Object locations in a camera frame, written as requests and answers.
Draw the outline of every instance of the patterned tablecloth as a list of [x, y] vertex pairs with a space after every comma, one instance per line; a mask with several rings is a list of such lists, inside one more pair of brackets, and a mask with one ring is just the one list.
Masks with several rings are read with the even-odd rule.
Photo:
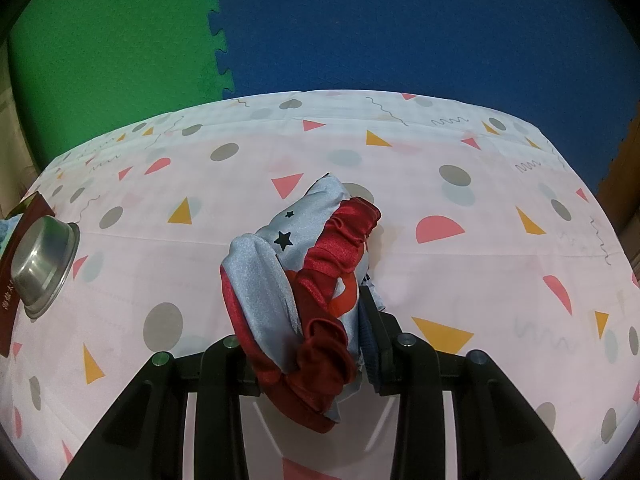
[[[60, 477], [153, 352], [199, 352], [232, 331], [218, 270], [229, 242], [327, 172], [382, 212], [370, 275], [403, 329], [444, 351], [484, 349], [581, 476], [604, 473], [640, 414], [640, 291], [593, 195], [535, 126], [505, 113], [318, 91], [126, 126], [34, 183], [82, 232], [59, 297], [35, 322], [18, 311], [0, 358], [0, 422], [39, 478]], [[387, 479], [397, 409], [366, 385], [320, 435], [245, 399], [251, 478]]]

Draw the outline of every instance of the star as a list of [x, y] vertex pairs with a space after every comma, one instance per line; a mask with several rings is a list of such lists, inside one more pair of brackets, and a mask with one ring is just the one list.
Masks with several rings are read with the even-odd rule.
[[281, 233], [280, 231], [278, 231], [278, 239], [274, 240], [273, 243], [274, 244], [278, 244], [282, 250], [284, 251], [284, 248], [288, 245], [293, 245], [291, 243], [291, 240], [289, 240], [289, 237], [291, 236], [291, 233]]

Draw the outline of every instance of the light blue cloth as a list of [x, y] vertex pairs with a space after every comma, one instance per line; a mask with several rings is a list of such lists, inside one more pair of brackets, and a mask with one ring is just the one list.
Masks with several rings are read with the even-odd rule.
[[14, 234], [14, 229], [18, 225], [20, 218], [22, 218], [22, 215], [12, 216], [8, 220], [0, 219], [0, 256], [4, 253], [4, 248], [9, 243], [11, 235]]

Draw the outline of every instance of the dark blue fabric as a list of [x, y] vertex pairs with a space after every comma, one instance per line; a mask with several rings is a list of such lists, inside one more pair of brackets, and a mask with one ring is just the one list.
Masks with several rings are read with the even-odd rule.
[[640, 50], [607, 0], [220, 0], [234, 96], [383, 89], [540, 127], [595, 191], [640, 97]]

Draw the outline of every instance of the red ruffled trim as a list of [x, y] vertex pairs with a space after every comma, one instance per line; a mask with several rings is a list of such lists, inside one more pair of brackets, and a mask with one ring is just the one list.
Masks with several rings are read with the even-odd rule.
[[264, 392], [295, 422], [325, 433], [333, 421], [323, 413], [356, 375], [344, 326], [328, 311], [337, 279], [353, 272], [360, 248], [380, 220], [380, 211], [359, 197], [343, 200], [310, 248], [302, 269], [290, 280], [305, 341], [298, 348], [298, 370], [284, 375], [255, 342], [238, 298], [220, 267], [222, 293], [231, 323]]

